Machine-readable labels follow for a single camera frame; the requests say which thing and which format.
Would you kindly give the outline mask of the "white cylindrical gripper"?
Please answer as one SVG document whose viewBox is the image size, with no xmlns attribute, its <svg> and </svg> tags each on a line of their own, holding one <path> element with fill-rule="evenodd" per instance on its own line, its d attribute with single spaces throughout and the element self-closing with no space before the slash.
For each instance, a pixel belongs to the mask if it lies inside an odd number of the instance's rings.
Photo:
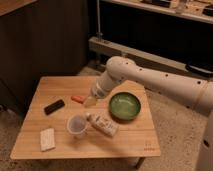
<svg viewBox="0 0 213 171">
<path fill-rule="evenodd" d="M 85 107 L 94 106 L 97 103 L 97 99 L 102 99 L 106 97 L 105 92 L 101 89 L 98 83 L 95 83 L 91 88 L 91 94 L 94 96 L 88 96 L 83 105 Z"/>
</svg>

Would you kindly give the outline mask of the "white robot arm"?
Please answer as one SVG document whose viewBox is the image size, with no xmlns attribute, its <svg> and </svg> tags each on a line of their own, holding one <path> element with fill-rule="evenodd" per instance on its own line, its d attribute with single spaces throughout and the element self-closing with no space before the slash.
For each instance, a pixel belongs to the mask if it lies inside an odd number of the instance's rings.
<svg viewBox="0 0 213 171">
<path fill-rule="evenodd" d="M 108 59 L 105 71 L 92 84 L 87 98 L 103 99 L 126 80 L 142 84 L 208 115 L 195 171 L 213 171 L 213 81 L 143 68 L 131 59 L 113 56 Z"/>
</svg>

